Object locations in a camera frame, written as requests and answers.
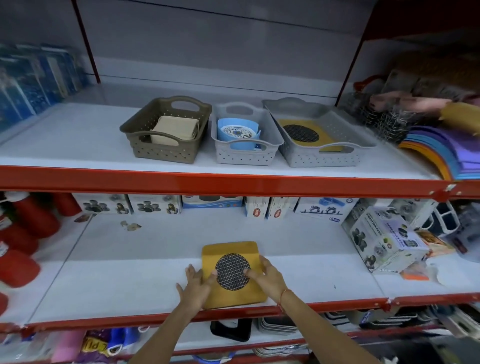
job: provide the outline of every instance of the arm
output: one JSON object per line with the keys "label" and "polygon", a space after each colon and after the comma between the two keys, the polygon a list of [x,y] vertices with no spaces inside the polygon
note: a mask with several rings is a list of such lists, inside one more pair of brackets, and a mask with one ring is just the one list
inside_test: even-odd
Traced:
{"label": "arm", "polygon": [[188,323],[201,310],[216,281],[216,270],[202,283],[202,270],[195,272],[190,264],[185,269],[185,290],[177,283],[180,303],[149,341],[130,359],[129,364],[167,364],[175,344]]}
{"label": "arm", "polygon": [[264,265],[264,275],[249,269],[246,269],[244,274],[256,281],[270,298],[281,304],[319,362],[323,364],[379,363],[373,355],[325,321],[292,291],[285,291],[287,285],[282,274],[268,259],[262,256],[260,258]]}

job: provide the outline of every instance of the grey basket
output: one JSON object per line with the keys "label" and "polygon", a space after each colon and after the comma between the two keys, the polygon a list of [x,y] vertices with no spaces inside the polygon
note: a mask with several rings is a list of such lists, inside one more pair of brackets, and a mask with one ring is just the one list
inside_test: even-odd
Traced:
{"label": "grey basket", "polygon": [[[376,146],[375,139],[367,135],[363,127],[343,110],[295,97],[280,100],[263,100],[264,106],[275,119],[285,143],[279,148],[290,167],[344,167],[356,166],[366,151]],[[277,122],[279,119],[312,120],[336,143],[318,146],[300,146]],[[343,146],[341,151],[322,149]]]}
{"label": "grey basket", "polygon": [[[198,107],[198,111],[177,109],[172,106],[173,102],[189,102]],[[208,118],[212,112],[212,105],[188,96],[174,96],[170,98],[154,98],[141,108],[135,115],[128,119],[120,127],[120,131],[127,135],[133,153],[138,158],[168,160],[171,162],[193,163],[198,148],[204,137]],[[178,116],[181,118],[198,119],[198,133],[192,140],[179,139],[173,135],[153,132],[152,129],[162,115]],[[176,140],[177,146],[152,143],[151,135],[161,135]]]}
{"label": "grey basket", "polygon": [[[221,118],[247,119],[258,123],[261,131],[261,140],[254,140],[260,144],[262,150],[232,149],[233,143],[252,142],[252,139],[232,140],[223,142],[216,138],[216,123]],[[216,161],[226,164],[247,164],[254,166],[269,166],[275,158],[278,146],[283,144],[282,134],[268,110],[256,108],[244,102],[229,102],[215,105],[212,115],[212,139],[215,141]]]}

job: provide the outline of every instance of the purple package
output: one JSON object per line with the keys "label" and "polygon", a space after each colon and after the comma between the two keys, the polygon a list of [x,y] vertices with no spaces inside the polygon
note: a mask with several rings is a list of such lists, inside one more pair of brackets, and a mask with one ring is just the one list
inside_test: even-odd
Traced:
{"label": "purple package", "polygon": [[110,341],[110,329],[89,330],[85,333],[82,349],[76,363],[108,363],[107,344]]}

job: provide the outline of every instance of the person's left hand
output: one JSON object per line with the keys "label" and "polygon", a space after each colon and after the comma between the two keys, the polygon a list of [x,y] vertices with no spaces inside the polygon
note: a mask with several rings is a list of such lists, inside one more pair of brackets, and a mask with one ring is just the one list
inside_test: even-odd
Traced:
{"label": "person's left hand", "polygon": [[176,284],[180,295],[179,306],[183,307],[192,318],[202,309],[217,278],[216,269],[212,271],[205,282],[202,282],[202,274],[203,271],[201,269],[196,272],[195,268],[190,264],[185,268],[185,275],[187,276],[185,289],[178,283]]}

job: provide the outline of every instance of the hand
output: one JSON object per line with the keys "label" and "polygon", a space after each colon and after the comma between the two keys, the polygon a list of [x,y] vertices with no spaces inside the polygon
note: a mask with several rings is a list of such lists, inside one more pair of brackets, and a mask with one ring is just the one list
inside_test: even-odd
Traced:
{"label": "hand", "polygon": [[258,274],[251,269],[244,270],[243,274],[257,282],[268,297],[279,303],[280,295],[287,289],[282,273],[264,256],[260,256],[260,261],[263,265],[264,274]]}
{"label": "hand", "polygon": [[217,272],[214,269],[208,279],[202,283],[202,274],[203,271],[201,269],[196,272],[195,268],[190,264],[185,268],[185,275],[187,276],[185,289],[182,289],[178,283],[176,284],[180,295],[179,306],[184,308],[191,318],[202,309],[217,278]]}

